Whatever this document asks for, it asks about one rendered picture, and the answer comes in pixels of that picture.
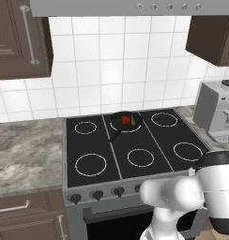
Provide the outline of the grey coffee machine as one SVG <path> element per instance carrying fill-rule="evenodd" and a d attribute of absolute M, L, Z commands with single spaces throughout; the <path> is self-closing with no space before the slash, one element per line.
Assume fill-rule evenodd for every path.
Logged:
<path fill-rule="evenodd" d="M 229 143 L 229 80 L 201 82 L 193 122 L 217 143 Z"/>

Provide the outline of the brown base cupboard door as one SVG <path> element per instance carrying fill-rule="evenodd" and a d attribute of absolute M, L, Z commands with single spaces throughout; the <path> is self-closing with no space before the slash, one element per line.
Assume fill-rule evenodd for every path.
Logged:
<path fill-rule="evenodd" d="M 0 240 L 62 240 L 57 216 L 29 217 L 0 222 Z M 67 240 L 70 240 L 64 215 L 62 223 Z"/>

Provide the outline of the brown drawer front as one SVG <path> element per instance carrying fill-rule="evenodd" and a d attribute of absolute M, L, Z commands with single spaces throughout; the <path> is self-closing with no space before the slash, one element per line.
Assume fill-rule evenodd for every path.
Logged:
<path fill-rule="evenodd" d="M 49 214 L 56 211 L 63 211 L 65 209 L 61 189 L 0 198 L 0 207 L 7 208 L 25 205 L 26 200 L 30 201 L 28 208 L 0 213 L 0 220 Z"/>

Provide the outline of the dark brown wall cupboard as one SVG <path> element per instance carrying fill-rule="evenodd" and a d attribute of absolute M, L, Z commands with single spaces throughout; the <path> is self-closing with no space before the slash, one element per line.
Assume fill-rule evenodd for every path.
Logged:
<path fill-rule="evenodd" d="M 229 15 L 192 16 L 186 50 L 217 67 L 229 67 Z"/>

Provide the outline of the black frying pan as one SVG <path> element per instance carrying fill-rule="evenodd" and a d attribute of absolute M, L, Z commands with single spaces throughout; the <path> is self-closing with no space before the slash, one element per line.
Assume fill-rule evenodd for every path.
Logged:
<path fill-rule="evenodd" d="M 121 122 L 121 118 L 123 116 L 128 116 L 130 118 L 130 123 L 128 125 L 123 125 Z M 131 124 L 131 116 L 133 116 L 135 120 L 135 125 Z M 132 132 L 133 130 L 137 130 L 141 124 L 143 123 L 142 116 L 137 112 L 115 112 L 111 116 L 111 125 L 115 128 L 115 133 L 110 137 L 110 142 L 112 143 L 116 137 L 124 131 Z"/>

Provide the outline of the brown wall cupboard door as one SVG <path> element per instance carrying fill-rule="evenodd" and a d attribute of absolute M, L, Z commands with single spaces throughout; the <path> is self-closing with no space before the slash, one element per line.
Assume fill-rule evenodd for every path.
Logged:
<path fill-rule="evenodd" d="M 30 0 L 0 0 L 0 80 L 46 78 L 53 67 L 53 46 L 47 17 L 26 13 L 37 66 L 31 56 L 23 23 L 21 5 L 30 7 Z"/>

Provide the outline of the black glass hob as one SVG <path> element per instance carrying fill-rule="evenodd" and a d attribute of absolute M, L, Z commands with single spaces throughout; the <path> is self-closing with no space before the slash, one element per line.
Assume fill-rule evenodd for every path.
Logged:
<path fill-rule="evenodd" d="M 175 110 L 141 116 L 138 129 L 120 133 L 113 142 L 110 114 L 67 119 L 68 186 L 185 171 L 209 151 Z"/>

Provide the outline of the grey oven door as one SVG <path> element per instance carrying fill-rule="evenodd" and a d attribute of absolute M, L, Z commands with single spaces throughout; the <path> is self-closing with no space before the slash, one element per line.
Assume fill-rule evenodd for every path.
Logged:
<path fill-rule="evenodd" d="M 139 240 L 149 226 L 153 211 L 105 221 L 86 223 L 88 240 Z M 206 226 L 206 210 L 195 210 L 185 214 L 177 222 L 177 230 L 186 240 L 194 240 Z"/>

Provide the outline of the grey kitchen range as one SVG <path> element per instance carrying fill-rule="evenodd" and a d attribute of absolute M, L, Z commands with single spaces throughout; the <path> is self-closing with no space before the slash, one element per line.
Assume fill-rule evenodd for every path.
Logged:
<path fill-rule="evenodd" d="M 77 118 L 85 116 L 76 116 L 69 118 Z M 105 182 L 92 184 L 88 186 L 79 186 L 79 187 L 69 187 L 68 186 L 68 163 L 67 163 L 67 129 L 66 129 L 66 120 L 65 118 L 62 121 L 63 127 L 63 168 L 62 168 L 62 191 L 64 202 L 67 211 L 67 217 L 69 221 L 69 230 L 72 240 L 88 240 L 87 236 L 87 227 L 84 222 L 83 210 L 85 208 L 92 208 L 94 213 L 101 213 L 105 211 L 112 211 L 117 209 L 129 208 L 133 206 L 146 205 L 142 203 L 140 199 L 139 192 L 136 192 L 134 187 L 136 185 L 141 185 L 146 179 L 155 179 L 155 178 L 170 178 L 176 177 L 178 175 L 187 174 L 188 170 L 179 171 L 179 172 L 164 172 L 159 174 L 153 174 L 148 176 L 135 177 L 130 179 L 124 179 L 119 181 Z M 196 135 L 198 133 L 188 124 L 191 130 L 194 131 Z M 122 187 L 125 189 L 121 197 L 114 195 L 114 188 Z M 97 201 L 92 197 L 92 192 L 95 190 L 102 190 L 103 197 Z M 69 200 L 71 194 L 80 194 L 82 196 L 81 200 L 75 204 Z"/>

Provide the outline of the grey range hood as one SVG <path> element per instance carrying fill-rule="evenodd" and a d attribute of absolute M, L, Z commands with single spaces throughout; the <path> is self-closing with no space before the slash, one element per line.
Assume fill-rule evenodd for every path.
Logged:
<path fill-rule="evenodd" d="M 34 17 L 229 15 L 229 0 L 30 0 Z"/>

